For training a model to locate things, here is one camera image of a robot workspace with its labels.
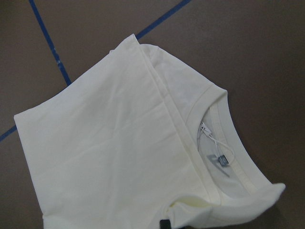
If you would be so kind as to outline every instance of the folded t-shirt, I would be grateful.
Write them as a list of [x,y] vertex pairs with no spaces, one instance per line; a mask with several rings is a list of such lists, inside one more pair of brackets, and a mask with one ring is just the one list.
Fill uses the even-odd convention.
[[[45,229],[239,224],[285,188],[248,156],[227,91],[134,35],[14,118]],[[198,135],[201,123],[219,144]]]

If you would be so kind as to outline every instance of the black tag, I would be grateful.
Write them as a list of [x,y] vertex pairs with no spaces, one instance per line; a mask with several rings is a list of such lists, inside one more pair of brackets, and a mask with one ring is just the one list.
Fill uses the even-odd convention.
[[218,158],[218,161],[219,161],[219,163],[220,163],[220,165],[221,165],[222,167],[224,167],[224,166],[226,166],[226,165],[229,164],[227,158],[225,158],[225,155],[221,155],[221,156]]
[[172,229],[169,219],[160,220],[160,229]]

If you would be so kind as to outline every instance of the white string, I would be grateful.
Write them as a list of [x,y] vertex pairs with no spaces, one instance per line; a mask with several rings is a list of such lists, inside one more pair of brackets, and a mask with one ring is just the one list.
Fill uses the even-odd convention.
[[225,143],[223,143],[223,142],[221,142],[221,141],[216,140],[216,139],[213,137],[212,132],[211,132],[210,129],[204,124],[204,122],[201,122],[201,123],[200,123],[200,128],[198,129],[198,135],[197,135],[197,148],[199,149],[199,142],[200,142],[200,137],[201,137],[202,133],[204,133],[209,139],[211,139],[212,141],[214,141],[215,147],[216,147],[216,152],[217,152],[217,153],[214,153],[214,154],[215,154],[215,156],[216,156],[217,158],[219,158],[219,157],[221,156],[221,152],[220,152],[220,150],[219,150],[219,148],[218,148],[218,146],[217,146],[217,143],[220,144],[220,145],[222,145],[222,146],[224,146],[225,148],[227,148],[227,149],[230,151],[230,153],[233,155],[232,161],[229,162],[229,165],[230,165],[230,164],[234,161],[234,159],[235,159],[235,153],[234,153],[233,149],[232,149],[231,147],[229,147],[227,144],[225,144]]

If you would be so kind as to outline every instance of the clothing tag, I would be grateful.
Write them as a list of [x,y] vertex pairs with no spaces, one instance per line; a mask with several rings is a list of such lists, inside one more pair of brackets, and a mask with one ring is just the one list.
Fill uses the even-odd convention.
[[225,155],[221,155],[220,157],[218,157],[218,161],[219,161],[219,163],[220,163],[220,165],[222,167],[224,167],[224,166],[229,164],[229,162],[228,162],[227,158],[225,157]]

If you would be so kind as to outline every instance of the tile floor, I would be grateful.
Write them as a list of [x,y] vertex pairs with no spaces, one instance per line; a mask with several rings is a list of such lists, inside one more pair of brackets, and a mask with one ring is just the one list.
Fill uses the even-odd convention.
[[[179,0],[36,0],[74,81]],[[256,220],[234,229],[305,228],[305,2],[192,0],[143,36],[228,90],[234,125],[250,157],[286,191]],[[66,87],[28,1],[0,3],[0,135],[13,115]],[[42,229],[18,132],[0,141],[0,228]]]

